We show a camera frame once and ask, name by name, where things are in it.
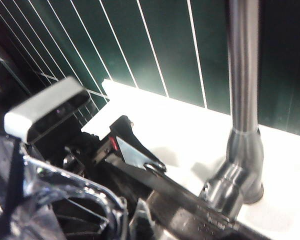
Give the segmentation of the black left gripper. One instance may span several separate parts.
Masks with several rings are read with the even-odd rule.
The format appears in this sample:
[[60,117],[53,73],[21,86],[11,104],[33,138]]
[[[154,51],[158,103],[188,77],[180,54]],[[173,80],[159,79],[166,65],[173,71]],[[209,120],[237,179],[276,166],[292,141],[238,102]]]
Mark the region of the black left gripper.
[[126,115],[120,116],[109,127],[110,133],[103,139],[81,132],[64,146],[64,169],[79,176],[105,176],[108,170],[106,158],[114,154],[130,166],[146,170],[150,166],[161,173],[166,165],[150,152],[134,135],[132,122]]

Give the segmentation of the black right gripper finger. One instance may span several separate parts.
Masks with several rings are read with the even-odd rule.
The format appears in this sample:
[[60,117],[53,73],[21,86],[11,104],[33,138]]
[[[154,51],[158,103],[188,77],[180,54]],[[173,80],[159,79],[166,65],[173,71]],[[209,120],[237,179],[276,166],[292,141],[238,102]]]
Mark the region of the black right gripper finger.
[[133,217],[129,223],[131,240],[156,240],[155,221],[152,219],[150,208],[145,200],[139,198]]

